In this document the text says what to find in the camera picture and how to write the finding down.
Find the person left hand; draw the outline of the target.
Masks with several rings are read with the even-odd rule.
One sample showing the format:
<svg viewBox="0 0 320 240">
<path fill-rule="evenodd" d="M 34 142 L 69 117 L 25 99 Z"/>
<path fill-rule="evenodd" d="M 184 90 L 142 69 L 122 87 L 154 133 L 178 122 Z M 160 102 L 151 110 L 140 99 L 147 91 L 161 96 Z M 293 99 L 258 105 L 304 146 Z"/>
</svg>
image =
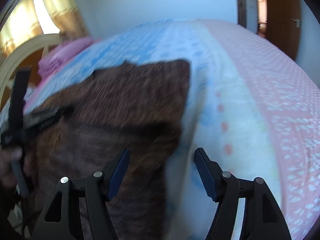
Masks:
<svg viewBox="0 0 320 240">
<path fill-rule="evenodd" d="M 22 157 L 22 149 L 21 148 L 1 148 L 1 184 L 8 189 L 11 189 L 17 185 L 16 178 L 12 171 L 11 162 L 19 161 Z M 24 157 L 24 173 L 27 176 L 31 176 L 34 172 L 34 164 L 33 164 L 34 154 L 29 151 L 25 154 Z"/>
</svg>

